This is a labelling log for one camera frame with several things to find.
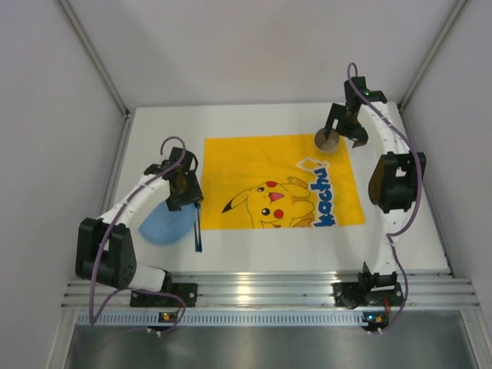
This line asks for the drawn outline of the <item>light blue plate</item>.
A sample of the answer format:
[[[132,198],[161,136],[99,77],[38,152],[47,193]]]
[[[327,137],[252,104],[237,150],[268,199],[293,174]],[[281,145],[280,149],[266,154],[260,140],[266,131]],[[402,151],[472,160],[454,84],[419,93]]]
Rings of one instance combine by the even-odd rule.
[[[163,201],[144,219],[138,230],[147,242],[165,246],[181,240],[192,228],[194,220],[194,205],[170,211]]]

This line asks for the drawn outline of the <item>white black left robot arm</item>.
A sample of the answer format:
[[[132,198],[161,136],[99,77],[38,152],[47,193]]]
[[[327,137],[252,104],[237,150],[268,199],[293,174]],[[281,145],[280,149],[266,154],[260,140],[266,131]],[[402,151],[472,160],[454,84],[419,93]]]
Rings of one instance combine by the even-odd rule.
[[[174,147],[111,210],[86,218],[78,229],[76,275],[118,290],[165,291],[170,273],[138,262],[136,241],[166,246],[193,231],[195,250],[202,250],[197,168],[192,152]]]

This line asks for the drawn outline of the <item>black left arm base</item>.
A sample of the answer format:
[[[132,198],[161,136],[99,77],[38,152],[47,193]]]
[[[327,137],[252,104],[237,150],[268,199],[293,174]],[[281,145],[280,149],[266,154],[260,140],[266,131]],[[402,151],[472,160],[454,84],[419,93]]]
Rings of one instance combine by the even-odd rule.
[[[196,283],[173,283],[165,292],[134,291],[131,294],[132,308],[194,308],[198,297]]]

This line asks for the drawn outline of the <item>beige plastic cup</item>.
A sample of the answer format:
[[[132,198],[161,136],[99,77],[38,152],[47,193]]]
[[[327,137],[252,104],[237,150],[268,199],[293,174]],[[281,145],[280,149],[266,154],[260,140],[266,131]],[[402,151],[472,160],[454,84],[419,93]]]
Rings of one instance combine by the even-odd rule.
[[[340,135],[334,131],[327,131],[325,128],[318,130],[314,136],[314,145],[319,151],[324,153],[335,152],[340,144]]]

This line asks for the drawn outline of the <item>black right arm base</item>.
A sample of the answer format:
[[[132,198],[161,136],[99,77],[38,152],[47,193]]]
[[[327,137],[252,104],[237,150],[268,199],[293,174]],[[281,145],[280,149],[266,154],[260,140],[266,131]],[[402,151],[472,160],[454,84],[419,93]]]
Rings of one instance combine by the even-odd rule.
[[[332,286],[336,307],[355,309],[359,307],[401,306],[404,292],[397,280],[397,272],[372,273],[364,262],[355,282],[338,282]]]

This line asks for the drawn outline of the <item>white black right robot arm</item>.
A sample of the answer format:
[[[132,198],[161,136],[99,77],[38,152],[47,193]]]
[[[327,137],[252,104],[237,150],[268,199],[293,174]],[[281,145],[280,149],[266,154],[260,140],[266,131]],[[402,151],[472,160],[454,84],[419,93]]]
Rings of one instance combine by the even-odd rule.
[[[399,268],[397,242],[420,207],[427,159],[391,120],[384,93],[370,90],[365,77],[349,76],[344,93],[345,103],[331,106],[315,141],[327,152],[334,151],[342,138],[352,141],[354,148],[370,145],[374,150],[377,163],[367,192],[378,215],[368,266],[390,274]]]

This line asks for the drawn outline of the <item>yellow Pikachu cloth placemat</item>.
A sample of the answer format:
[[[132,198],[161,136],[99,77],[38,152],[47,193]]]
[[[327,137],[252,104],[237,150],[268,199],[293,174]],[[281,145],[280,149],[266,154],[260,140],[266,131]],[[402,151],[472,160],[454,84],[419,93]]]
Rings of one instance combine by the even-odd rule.
[[[322,152],[313,135],[208,138],[201,187],[205,230],[365,222],[346,144]]]

